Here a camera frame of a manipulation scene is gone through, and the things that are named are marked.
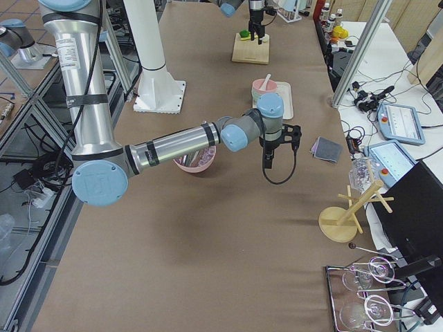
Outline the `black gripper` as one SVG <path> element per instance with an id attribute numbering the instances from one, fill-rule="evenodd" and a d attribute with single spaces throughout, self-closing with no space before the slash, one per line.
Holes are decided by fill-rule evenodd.
<path id="1" fill-rule="evenodd" d="M 262 167 L 264 169 L 271 169 L 273 167 L 274 150 L 280 146 L 281 139 L 265 140 L 263 138 L 259 138 L 259 142 L 260 146 L 264 150 L 264 153 L 262 154 Z"/>
<path id="2" fill-rule="evenodd" d="M 251 41 L 253 41 L 253 32 L 257 33 L 258 45 L 262 44 L 264 26 L 262 21 L 264 18 L 264 10 L 249 10 L 249 21 L 248 21 L 248 36 Z"/>

